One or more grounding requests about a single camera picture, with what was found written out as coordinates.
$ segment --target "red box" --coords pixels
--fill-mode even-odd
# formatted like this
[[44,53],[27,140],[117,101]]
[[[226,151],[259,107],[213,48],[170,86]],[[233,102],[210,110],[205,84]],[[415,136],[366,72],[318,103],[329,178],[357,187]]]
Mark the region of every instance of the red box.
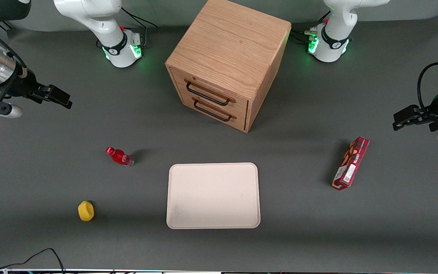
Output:
[[358,137],[349,145],[348,151],[344,154],[341,167],[337,170],[336,177],[332,181],[334,188],[343,190],[351,186],[369,143],[369,140]]

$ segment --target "bottle cap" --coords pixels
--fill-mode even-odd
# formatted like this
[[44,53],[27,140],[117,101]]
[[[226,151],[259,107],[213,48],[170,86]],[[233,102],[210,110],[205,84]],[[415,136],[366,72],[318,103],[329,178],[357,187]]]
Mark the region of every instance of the bottle cap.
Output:
[[109,155],[113,155],[115,152],[116,152],[116,150],[113,149],[112,147],[106,148],[106,153]]

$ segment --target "yellow sponge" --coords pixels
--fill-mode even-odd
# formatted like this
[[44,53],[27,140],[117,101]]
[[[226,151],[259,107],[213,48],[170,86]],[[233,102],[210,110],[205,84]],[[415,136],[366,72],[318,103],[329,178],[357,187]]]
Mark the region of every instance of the yellow sponge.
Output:
[[77,208],[80,220],[89,222],[94,217],[94,207],[89,201],[83,201]]

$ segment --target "gray table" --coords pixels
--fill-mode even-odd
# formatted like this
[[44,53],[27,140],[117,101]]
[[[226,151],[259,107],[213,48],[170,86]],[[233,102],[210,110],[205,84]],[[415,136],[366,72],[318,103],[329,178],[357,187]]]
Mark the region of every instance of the gray table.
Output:
[[[438,272],[436,134],[391,127],[438,61],[438,18],[361,22],[335,64],[290,41],[248,134],[181,105],[164,62],[184,31],[151,33],[125,69],[90,32],[10,35],[74,105],[14,99],[24,116],[0,118],[0,266],[53,247],[68,269]],[[422,88],[427,102],[438,93],[438,68]],[[330,181],[360,135],[370,147],[353,186],[337,191]],[[136,151],[136,166],[113,164],[107,146]],[[257,229],[167,227],[170,166],[245,161],[259,168]],[[90,223],[78,218],[83,200],[96,204]],[[58,265],[49,253],[27,267]]]

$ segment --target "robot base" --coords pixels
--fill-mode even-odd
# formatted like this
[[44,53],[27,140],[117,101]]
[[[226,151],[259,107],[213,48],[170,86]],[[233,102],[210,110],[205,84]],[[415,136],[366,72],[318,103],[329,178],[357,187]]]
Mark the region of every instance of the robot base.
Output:
[[133,33],[130,30],[124,30],[124,34],[127,36],[127,45],[121,50],[118,55],[111,55],[103,48],[106,58],[118,68],[129,67],[136,60],[143,56],[141,51],[141,37],[139,33]]
[[337,61],[337,59],[339,59],[339,57],[346,52],[346,47],[349,43],[349,40],[347,40],[344,45],[339,45],[339,48],[331,49],[329,44],[324,41],[322,36],[319,35],[324,26],[325,23],[321,23],[310,29],[311,33],[315,33],[315,36],[314,39],[309,43],[308,53],[314,55],[319,61],[331,63]]

